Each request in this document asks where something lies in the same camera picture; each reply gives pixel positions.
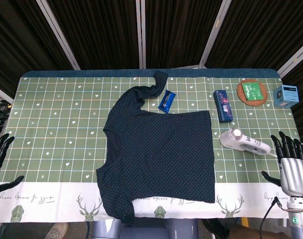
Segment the brown shoe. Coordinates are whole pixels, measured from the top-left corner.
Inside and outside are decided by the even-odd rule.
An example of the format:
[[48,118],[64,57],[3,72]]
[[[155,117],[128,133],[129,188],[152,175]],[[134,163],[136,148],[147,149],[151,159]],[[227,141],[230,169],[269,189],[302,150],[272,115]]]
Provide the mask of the brown shoe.
[[55,223],[45,239],[63,239],[68,230],[68,223]]

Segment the black shoe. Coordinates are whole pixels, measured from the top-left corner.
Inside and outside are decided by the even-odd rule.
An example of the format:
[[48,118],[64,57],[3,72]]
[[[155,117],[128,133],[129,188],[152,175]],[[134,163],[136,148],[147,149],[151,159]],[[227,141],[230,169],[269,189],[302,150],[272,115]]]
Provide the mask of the black shoe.
[[223,226],[219,219],[202,219],[202,223],[216,239],[228,239],[229,229]]

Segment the green flat packet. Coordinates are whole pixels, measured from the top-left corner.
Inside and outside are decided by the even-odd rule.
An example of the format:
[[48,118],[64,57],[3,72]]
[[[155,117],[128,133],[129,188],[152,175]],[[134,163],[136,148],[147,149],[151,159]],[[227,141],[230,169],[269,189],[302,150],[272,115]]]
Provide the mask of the green flat packet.
[[258,101],[258,100],[264,99],[259,83],[249,82],[249,83],[242,83],[241,85],[242,85],[246,100]]

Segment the navy polka dot t-shirt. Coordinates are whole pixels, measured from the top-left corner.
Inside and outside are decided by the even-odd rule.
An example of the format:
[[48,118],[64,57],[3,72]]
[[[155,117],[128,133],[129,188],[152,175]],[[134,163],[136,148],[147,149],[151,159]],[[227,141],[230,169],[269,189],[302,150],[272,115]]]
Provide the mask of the navy polka dot t-shirt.
[[127,90],[103,128],[106,161],[96,170],[106,213],[123,223],[135,218],[133,201],[170,197],[215,202],[214,152],[208,111],[160,114],[142,109],[159,96],[168,75],[157,71],[155,84]]

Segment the round wooden coaster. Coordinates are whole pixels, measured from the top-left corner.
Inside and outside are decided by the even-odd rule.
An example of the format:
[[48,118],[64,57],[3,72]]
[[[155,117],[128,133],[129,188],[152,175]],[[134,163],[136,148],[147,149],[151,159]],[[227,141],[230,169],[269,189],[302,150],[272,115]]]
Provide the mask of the round wooden coaster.
[[[259,83],[260,85],[260,89],[261,89],[261,92],[263,94],[263,97],[264,99],[263,100],[258,100],[258,101],[248,101],[246,100],[245,98],[245,94],[244,94],[244,91],[243,91],[243,88],[242,88],[242,83],[249,83],[249,82],[257,82]],[[257,106],[261,106],[263,105],[266,101],[267,101],[267,90],[266,90],[266,87],[264,84],[262,84],[261,82],[257,81],[256,79],[244,79],[242,81],[240,81],[240,83],[238,84],[237,88],[236,88],[236,91],[237,91],[237,95],[239,97],[239,99],[245,103],[246,105],[249,105],[249,106],[252,106],[252,107],[257,107]]]

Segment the small light blue box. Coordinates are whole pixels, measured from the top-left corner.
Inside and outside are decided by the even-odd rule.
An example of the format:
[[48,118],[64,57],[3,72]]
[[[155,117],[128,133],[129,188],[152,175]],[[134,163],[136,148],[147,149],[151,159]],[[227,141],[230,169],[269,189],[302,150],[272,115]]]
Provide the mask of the small light blue box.
[[297,86],[281,85],[273,91],[274,106],[278,108],[291,108],[299,103]]

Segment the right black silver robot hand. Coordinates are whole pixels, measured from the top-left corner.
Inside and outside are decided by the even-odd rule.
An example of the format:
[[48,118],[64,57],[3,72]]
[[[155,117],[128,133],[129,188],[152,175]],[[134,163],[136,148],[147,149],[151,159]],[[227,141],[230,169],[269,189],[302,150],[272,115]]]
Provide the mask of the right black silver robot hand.
[[274,178],[267,172],[261,174],[265,180],[282,188],[282,191],[290,197],[303,197],[303,146],[294,138],[290,138],[283,132],[279,132],[280,139],[271,135],[274,143],[280,178]]

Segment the dark brown pleated curtain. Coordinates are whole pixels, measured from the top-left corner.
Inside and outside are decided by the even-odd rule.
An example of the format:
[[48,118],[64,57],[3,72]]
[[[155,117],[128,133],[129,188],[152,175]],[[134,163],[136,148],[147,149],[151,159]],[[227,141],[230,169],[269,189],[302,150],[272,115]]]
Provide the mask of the dark brown pleated curtain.
[[279,70],[303,46],[303,0],[232,0],[207,68]]
[[72,65],[36,0],[0,0],[0,89],[13,97],[19,78],[32,70]]
[[200,63],[223,0],[145,0],[146,66]]
[[135,0],[47,0],[82,70],[139,67]]

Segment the green checkered tablecloth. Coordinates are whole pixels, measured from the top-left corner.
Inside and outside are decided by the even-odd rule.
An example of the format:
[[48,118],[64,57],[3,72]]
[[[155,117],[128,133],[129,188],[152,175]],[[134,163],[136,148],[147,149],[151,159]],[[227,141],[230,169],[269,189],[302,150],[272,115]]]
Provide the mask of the green checkered tablecloth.
[[[215,169],[215,203],[170,197],[133,202],[138,217],[263,217],[274,197],[289,197],[261,172],[279,177],[273,155],[260,156],[222,146],[221,133],[232,127],[268,145],[282,131],[299,133],[290,109],[274,106],[280,78],[259,78],[268,98],[258,107],[244,104],[236,88],[240,78],[170,77],[166,90],[176,94],[171,114],[209,111]],[[152,86],[152,77],[22,77],[6,133],[15,139],[0,172],[1,182],[24,180],[0,193],[0,223],[84,222],[108,218],[96,183],[105,163],[103,127],[120,96],[135,86]],[[220,123],[213,93],[226,90],[233,121]]]

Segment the white partition post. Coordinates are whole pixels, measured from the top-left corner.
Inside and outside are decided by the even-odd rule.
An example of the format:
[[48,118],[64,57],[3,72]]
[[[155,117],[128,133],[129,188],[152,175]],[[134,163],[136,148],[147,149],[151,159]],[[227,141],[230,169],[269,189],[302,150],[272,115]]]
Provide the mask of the white partition post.
[[47,0],[35,0],[74,70],[80,66]]
[[284,78],[303,60],[303,47],[299,49],[278,71],[280,78]]
[[145,0],[135,0],[139,68],[146,69],[146,5]]
[[206,64],[207,59],[209,57],[209,54],[210,54],[210,52],[213,48],[213,45],[215,43],[215,40],[217,38],[217,35],[220,31],[221,25],[223,24],[223,21],[225,19],[225,16],[228,12],[228,9],[229,9],[231,3],[232,3],[232,0],[222,0],[222,3],[220,5],[219,11],[217,13],[216,19],[215,19],[214,24],[212,26],[210,35],[209,35],[208,40],[206,42],[204,51],[202,53],[200,63],[198,65],[199,69],[206,69],[205,64]]
[[8,103],[13,104],[14,99],[10,97],[8,94],[6,94],[4,91],[0,89],[0,97],[4,100],[6,100]]

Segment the blue snack packet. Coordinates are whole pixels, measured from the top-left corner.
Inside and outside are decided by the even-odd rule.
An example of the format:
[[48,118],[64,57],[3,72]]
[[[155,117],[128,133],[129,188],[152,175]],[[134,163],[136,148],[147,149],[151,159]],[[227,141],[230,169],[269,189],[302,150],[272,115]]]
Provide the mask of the blue snack packet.
[[168,114],[175,96],[175,93],[166,90],[163,99],[158,106],[158,109]]

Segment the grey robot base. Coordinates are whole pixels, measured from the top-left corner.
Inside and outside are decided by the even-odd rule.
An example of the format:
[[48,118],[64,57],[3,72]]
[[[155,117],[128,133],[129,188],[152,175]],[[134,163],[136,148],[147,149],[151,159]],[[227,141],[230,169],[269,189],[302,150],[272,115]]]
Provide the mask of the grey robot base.
[[123,224],[106,219],[93,222],[91,239],[199,239],[198,220],[136,218]]

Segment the white handheld garment steamer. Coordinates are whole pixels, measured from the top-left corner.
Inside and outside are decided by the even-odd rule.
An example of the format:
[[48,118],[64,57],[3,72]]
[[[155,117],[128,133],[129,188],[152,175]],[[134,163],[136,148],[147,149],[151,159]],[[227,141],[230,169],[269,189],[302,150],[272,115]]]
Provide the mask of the white handheld garment steamer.
[[258,155],[267,155],[271,153],[269,145],[246,136],[242,130],[237,127],[233,127],[219,136],[220,143],[228,148],[232,148],[238,151],[248,151]]

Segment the long dark blue box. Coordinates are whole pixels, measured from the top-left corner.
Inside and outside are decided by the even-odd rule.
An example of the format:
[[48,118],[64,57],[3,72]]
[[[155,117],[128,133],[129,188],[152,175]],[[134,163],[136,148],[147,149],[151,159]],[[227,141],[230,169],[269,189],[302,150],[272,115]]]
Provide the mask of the long dark blue box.
[[216,104],[219,122],[220,123],[232,122],[233,115],[232,115],[226,90],[215,90],[213,96]]

